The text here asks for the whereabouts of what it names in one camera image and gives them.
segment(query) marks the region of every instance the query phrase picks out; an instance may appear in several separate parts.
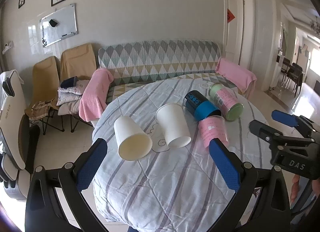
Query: green tin can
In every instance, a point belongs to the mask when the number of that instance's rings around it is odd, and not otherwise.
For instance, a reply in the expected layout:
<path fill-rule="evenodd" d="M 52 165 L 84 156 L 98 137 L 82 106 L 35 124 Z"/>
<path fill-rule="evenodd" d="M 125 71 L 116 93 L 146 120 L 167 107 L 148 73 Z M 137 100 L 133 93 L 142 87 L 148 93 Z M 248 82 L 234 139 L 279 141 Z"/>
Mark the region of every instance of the green tin can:
<path fill-rule="evenodd" d="M 243 104 L 239 103 L 238 99 L 224 85 L 213 84 L 209 88 L 209 96 L 227 121 L 234 121 L 241 116 L 244 108 Z"/>

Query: window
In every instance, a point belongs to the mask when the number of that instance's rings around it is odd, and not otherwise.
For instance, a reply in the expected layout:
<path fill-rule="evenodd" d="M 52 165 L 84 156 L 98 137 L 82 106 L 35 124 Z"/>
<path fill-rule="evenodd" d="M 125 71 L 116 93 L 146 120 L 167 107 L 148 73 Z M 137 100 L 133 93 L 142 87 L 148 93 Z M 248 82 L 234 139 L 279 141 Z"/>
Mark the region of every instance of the window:
<path fill-rule="evenodd" d="M 320 76 L 320 50 L 313 49 L 310 69 Z"/>

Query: doorway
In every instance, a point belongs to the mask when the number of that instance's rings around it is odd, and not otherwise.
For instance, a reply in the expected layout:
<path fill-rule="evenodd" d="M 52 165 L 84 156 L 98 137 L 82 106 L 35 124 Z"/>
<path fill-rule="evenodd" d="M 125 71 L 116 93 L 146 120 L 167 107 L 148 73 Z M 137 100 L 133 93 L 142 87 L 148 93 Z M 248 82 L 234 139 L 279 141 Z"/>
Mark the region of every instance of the doorway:
<path fill-rule="evenodd" d="M 254 0 L 224 0 L 234 19 L 225 19 L 222 55 L 235 64 L 249 69 L 254 39 Z"/>

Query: white paper cup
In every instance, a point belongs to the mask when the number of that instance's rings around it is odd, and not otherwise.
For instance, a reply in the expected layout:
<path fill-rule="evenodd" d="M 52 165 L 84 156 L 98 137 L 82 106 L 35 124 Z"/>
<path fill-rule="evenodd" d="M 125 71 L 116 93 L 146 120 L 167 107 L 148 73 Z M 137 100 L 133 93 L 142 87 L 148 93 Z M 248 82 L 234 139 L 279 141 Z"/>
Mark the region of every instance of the white paper cup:
<path fill-rule="evenodd" d="M 156 112 L 156 120 L 170 148 L 181 148 L 191 142 L 181 105 L 171 103 L 161 106 Z"/>
<path fill-rule="evenodd" d="M 152 148 L 152 140 L 129 116 L 119 117 L 114 125 L 119 156 L 136 161 L 146 156 Z"/>

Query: chandelier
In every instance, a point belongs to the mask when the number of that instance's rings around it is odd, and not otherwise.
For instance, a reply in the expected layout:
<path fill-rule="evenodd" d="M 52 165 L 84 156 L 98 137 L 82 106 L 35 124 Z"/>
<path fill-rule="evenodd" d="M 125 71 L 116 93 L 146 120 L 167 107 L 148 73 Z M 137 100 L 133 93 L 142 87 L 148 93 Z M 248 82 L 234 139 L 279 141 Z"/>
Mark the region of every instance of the chandelier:
<path fill-rule="evenodd" d="M 311 25 L 310 25 L 311 29 L 314 30 L 316 32 L 317 35 L 320 34 L 320 24 L 318 23 L 318 19 L 316 17 L 316 21 L 311 21 Z"/>

